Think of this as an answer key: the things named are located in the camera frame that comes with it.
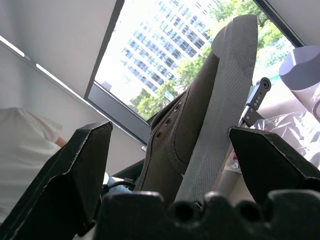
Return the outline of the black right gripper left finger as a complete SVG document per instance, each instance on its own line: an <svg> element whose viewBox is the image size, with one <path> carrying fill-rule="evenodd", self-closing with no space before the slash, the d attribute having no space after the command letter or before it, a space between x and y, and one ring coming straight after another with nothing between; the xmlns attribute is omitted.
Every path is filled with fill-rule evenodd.
<svg viewBox="0 0 320 240"><path fill-rule="evenodd" d="M1 239L71 240L86 233L101 202L112 130L110 121L77 129L1 224Z"/></svg>

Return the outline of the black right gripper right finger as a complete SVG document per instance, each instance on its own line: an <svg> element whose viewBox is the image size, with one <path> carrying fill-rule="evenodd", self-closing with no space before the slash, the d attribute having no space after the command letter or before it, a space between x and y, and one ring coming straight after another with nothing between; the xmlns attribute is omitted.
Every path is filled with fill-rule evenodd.
<svg viewBox="0 0 320 240"><path fill-rule="evenodd" d="M229 138L256 203L274 190L320 190L320 171L276 133L232 127Z"/></svg>

